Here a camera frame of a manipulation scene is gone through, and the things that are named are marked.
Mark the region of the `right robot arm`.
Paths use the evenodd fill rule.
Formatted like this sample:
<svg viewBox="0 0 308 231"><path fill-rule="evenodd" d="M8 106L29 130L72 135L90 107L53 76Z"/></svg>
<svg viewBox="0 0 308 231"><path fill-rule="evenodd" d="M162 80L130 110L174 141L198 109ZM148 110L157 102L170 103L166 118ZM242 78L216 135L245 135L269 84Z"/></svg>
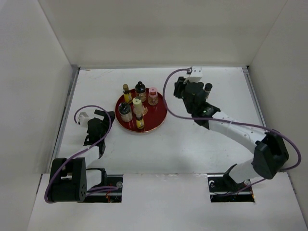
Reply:
<svg viewBox="0 0 308 231"><path fill-rule="evenodd" d="M224 187L237 191L246 180L255 177L273 179L289 159L282 137L262 128L237 125L219 108L207 103L211 88L210 83L190 82L179 77L175 83L174 96L183 100L187 112L198 125L225 135L253 154L252 159L232 165L223 174Z"/></svg>

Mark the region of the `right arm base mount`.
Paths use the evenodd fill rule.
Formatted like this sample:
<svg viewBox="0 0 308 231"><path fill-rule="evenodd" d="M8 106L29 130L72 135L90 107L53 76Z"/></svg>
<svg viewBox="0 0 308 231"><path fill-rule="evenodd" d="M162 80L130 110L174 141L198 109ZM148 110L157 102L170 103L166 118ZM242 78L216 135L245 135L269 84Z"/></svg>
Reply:
<svg viewBox="0 0 308 231"><path fill-rule="evenodd" d="M234 164L223 174L208 175L208 186L210 201L212 203L235 203L235 202L255 202L252 188L245 188L247 185L236 183L230 176L231 170L236 166Z"/></svg>

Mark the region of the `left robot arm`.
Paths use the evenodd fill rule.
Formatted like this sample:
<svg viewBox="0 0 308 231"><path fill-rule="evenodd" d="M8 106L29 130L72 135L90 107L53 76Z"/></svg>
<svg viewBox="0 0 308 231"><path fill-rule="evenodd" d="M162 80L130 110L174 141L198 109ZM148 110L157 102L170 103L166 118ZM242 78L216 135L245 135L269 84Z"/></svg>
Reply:
<svg viewBox="0 0 308 231"><path fill-rule="evenodd" d="M48 204L57 202L83 202L94 193L118 190L108 185L104 168L90 168L102 158L106 145L105 137L111 130L115 119L114 111L96 110L103 119L85 116L79 124L87 125L87 135L82 150L69 158L55 158L52 162L49 184L44 194Z"/></svg>

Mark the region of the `round red lacquer tray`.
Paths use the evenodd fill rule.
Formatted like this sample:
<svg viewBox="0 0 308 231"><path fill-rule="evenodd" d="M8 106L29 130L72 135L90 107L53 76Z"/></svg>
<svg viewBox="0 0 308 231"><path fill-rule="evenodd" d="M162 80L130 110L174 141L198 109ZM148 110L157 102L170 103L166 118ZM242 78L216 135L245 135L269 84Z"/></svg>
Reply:
<svg viewBox="0 0 308 231"><path fill-rule="evenodd" d="M124 102L124 96L121 95L115 104L115 117L117 121L121 125L122 128L128 131L136 132L136 133L145 133L152 131L158 128L165 120L167 116L167 110L165 108L163 102L163 96L161 93L158 94L158 104L157 105L150 105L148 104L148 100L143 102L142 104L147 108L146 115L143 116L143 120L145 122L145 126L143 129L138 129L136 126L136 119L135 114L133 114L133 119L130 122L124 122L120 116L120 112L118 110L119 105Z"/></svg>

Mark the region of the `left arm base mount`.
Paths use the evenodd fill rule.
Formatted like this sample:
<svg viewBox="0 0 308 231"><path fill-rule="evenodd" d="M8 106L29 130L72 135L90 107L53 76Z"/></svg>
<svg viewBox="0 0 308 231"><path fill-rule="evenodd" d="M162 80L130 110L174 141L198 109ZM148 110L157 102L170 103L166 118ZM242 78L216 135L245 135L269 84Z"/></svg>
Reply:
<svg viewBox="0 0 308 231"><path fill-rule="evenodd" d="M86 170L87 186L83 203L121 203L124 176L109 175L104 168Z"/></svg>

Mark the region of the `round black cap jar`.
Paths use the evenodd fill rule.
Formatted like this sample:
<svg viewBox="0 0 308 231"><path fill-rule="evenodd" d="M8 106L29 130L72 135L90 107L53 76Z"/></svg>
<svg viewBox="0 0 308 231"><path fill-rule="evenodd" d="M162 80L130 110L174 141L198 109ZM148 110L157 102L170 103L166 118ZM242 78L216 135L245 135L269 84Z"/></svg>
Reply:
<svg viewBox="0 0 308 231"><path fill-rule="evenodd" d="M135 93L136 97L139 97L142 102L146 101L147 95L146 95L146 86L139 81L135 86Z"/></svg>

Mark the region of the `pink cap spice jar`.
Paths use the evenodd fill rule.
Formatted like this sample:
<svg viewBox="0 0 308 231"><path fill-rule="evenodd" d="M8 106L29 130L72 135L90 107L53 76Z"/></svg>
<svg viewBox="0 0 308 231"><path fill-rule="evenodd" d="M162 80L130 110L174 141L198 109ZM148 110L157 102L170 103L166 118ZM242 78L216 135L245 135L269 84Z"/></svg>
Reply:
<svg viewBox="0 0 308 231"><path fill-rule="evenodd" d="M155 106L158 104L158 93L155 87L149 88L148 104Z"/></svg>

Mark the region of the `yellow cap white powder jar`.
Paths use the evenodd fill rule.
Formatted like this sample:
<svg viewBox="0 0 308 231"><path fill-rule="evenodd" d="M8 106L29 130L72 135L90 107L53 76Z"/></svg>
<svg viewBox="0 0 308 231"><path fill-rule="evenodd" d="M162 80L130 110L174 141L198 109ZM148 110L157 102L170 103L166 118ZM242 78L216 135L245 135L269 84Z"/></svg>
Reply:
<svg viewBox="0 0 308 231"><path fill-rule="evenodd" d="M135 115L146 115L148 109L146 106L143 105L142 100L140 97L135 97L132 100L133 103L133 112Z"/></svg>

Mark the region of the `yellow label bottle cork cap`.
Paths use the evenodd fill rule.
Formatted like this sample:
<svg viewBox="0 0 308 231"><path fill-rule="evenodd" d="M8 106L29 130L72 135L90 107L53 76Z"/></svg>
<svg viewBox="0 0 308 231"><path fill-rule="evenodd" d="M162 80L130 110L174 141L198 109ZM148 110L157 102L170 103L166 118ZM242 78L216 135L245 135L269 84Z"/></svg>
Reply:
<svg viewBox="0 0 308 231"><path fill-rule="evenodd" d="M128 84L123 85L123 95L124 95L124 100L126 103L128 104L132 103L132 96L131 96L131 92L129 90Z"/></svg>

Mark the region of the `black lid wide jar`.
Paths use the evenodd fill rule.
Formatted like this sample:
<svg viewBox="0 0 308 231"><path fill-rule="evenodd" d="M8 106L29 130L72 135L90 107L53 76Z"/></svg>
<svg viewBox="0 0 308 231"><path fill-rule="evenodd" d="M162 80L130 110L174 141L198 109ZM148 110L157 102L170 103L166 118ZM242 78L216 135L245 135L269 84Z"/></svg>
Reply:
<svg viewBox="0 0 308 231"><path fill-rule="evenodd" d="M124 122L130 122L133 118L131 107L128 103L122 102L118 107L120 117Z"/></svg>

